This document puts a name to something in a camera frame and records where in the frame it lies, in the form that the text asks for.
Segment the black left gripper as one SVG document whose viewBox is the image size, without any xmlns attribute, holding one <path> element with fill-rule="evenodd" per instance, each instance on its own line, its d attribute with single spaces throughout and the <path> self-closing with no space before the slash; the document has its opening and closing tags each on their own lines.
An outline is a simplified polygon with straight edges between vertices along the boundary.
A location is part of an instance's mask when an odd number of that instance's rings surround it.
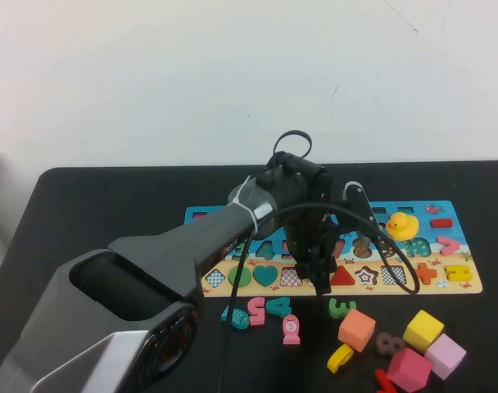
<svg viewBox="0 0 498 393">
<path fill-rule="evenodd" d="M 338 242 L 338 226 L 329 213 L 302 213 L 284 227 L 289 253 L 296 261 L 297 276 L 315 287 L 322 296 L 331 291 L 330 273 L 336 270 L 333 250 Z"/>
</svg>

